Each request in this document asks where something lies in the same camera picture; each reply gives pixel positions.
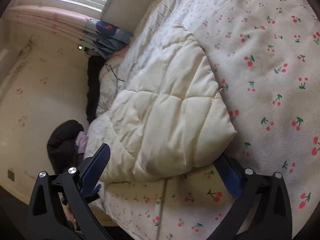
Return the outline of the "black garment by wall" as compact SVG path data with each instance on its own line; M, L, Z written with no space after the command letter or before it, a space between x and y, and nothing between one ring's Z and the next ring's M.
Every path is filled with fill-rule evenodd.
M100 98L100 81L99 74L105 64L105 59L101 56L91 56L88 60L87 67L87 106L86 116L90 124L96 118L96 110Z

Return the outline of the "left blue cartoon curtain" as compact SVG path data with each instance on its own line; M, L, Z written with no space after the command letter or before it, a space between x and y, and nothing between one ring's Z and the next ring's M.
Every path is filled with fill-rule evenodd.
M105 59L124 49L133 39L131 32L95 18L86 19L83 32L82 45Z

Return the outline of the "cream quilted puffer coat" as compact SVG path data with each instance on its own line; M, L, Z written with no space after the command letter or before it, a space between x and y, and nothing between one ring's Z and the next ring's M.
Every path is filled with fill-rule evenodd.
M236 130L194 35L181 25L158 32L110 109L89 126L85 157L102 144L106 183L152 181L215 161Z

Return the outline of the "black puffer jacket pile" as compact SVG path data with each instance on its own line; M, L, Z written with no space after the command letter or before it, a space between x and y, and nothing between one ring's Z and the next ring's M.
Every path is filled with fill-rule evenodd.
M62 174L70 167L78 167L83 161L83 154L78 153L76 145L76 138L83 131L82 124L68 120L51 134L47 142L47 153L55 174Z

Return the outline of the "lilac hoodie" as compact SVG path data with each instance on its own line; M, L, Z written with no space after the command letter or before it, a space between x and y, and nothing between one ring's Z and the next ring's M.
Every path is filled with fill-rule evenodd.
M88 142L87 134L82 131L79 132L79 134L75 140L75 145L76 145L76 150L77 150L77 154L76 154L76 165L77 166L79 166L84 159L84 153L86 150L87 142Z

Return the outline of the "striped white duvet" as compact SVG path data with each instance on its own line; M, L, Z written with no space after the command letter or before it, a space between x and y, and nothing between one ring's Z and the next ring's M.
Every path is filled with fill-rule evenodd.
M152 1L135 29L128 50L105 62L99 74L100 98L96 117L111 108L118 92L123 90L138 72L137 64L152 51L154 36L167 22L172 21L174 17L172 13L177 11L182 3L183 0Z

